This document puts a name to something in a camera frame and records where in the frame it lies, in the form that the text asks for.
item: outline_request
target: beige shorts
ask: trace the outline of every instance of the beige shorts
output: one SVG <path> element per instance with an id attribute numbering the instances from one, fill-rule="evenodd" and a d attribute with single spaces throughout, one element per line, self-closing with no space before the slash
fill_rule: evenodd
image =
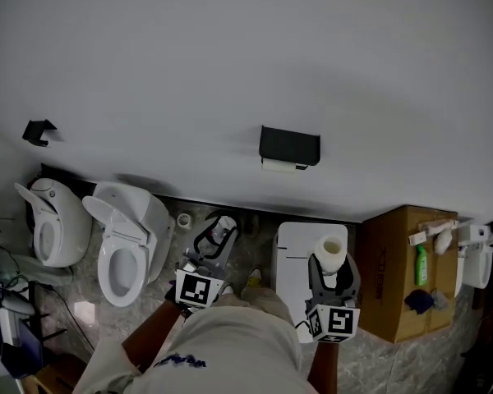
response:
<path id="1" fill-rule="evenodd" d="M 281 318 L 294 327 L 294 322 L 286 304 L 266 287 L 245 287 L 241 292 L 241 299 L 234 294 L 221 295 L 212 306 L 245 306 L 258 309 L 267 314 Z"/>

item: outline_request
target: tiled floor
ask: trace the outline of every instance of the tiled floor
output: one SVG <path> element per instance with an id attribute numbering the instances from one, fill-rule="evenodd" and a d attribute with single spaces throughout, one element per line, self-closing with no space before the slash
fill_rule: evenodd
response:
<path id="1" fill-rule="evenodd" d="M 203 220 L 215 207 L 164 199 L 170 214 L 175 218 L 188 212 L 195 221 Z M 252 213 L 238 211 L 243 222 Z M 241 287 L 253 264 L 260 265 L 264 276 L 270 275 L 272 240 L 280 223 L 285 221 L 308 221 L 305 218 L 290 218 L 275 213 L 260 213 L 259 231 L 255 236 L 243 235 L 236 243 L 227 264 L 228 280 Z M 348 225 L 349 250 L 353 252 L 356 226 Z M 126 308 L 109 304 L 103 297 L 97 280 L 97 257 L 102 243 L 102 232 L 94 224 L 90 247 L 85 257 L 74 267 L 75 282 L 59 288 L 69 308 L 76 316 L 93 345 L 102 337 L 124 340 L 162 302 L 164 294 L 174 280 L 175 263 L 186 231 L 176 228 L 168 259 L 159 278 L 148 285 L 137 301 Z M 69 318 L 63 303 L 51 292 L 37 289 L 37 302 L 42 312 L 50 317 L 44 319 L 44 332 L 57 328 L 68 328 L 68 332 L 48 341 L 47 346 L 59 351 L 69 351 L 87 361 L 90 348 L 79 337 L 79 332 Z M 358 329 L 357 335 L 340 347 L 339 392 L 358 393 L 447 393 L 458 375 L 463 359 L 460 354 L 474 342 L 479 323 L 479 314 L 471 311 L 472 290 L 463 287 L 458 296 L 454 324 L 443 331 L 415 341 L 398 345 L 372 336 Z M 170 334 L 170 340 L 178 332 L 182 320 Z M 316 346 L 303 345 L 304 375 L 308 373 Z"/>

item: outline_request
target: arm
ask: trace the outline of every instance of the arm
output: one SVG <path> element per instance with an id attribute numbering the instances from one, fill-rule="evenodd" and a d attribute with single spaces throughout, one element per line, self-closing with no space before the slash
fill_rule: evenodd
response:
<path id="1" fill-rule="evenodd" d="M 338 391 L 338 343 L 318 343 L 308 382 L 320 394 Z"/>
<path id="2" fill-rule="evenodd" d="M 128 359 L 141 372 L 149 368 L 180 315 L 181 310 L 171 300 L 164 300 L 122 343 Z"/>

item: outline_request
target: green bottle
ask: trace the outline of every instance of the green bottle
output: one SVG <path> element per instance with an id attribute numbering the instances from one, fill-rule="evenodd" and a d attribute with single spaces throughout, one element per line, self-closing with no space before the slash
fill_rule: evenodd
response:
<path id="1" fill-rule="evenodd" d="M 417 273 L 415 282 L 417 286 L 424 286 L 427 284 L 427 252 L 421 245 L 417 245 L 417 251 Z"/>

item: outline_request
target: toilet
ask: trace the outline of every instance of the toilet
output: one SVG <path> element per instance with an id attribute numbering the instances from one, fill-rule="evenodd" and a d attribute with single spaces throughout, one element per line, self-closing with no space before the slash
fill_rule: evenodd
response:
<path id="1" fill-rule="evenodd" d="M 100 182 L 82 203 L 104 225 L 100 288 L 111 304 L 128 306 L 159 276 L 175 222 L 149 191 L 117 182 Z"/>
<path id="2" fill-rule="evenodd" d="M 81 199 L 48 178 L 35 181 L 30 190 L 16 183 L 15 190 L 33 209 L 33 246 L 40 262 L 61 268 L 80 261 L 90 243 L 92 223 Z"/>

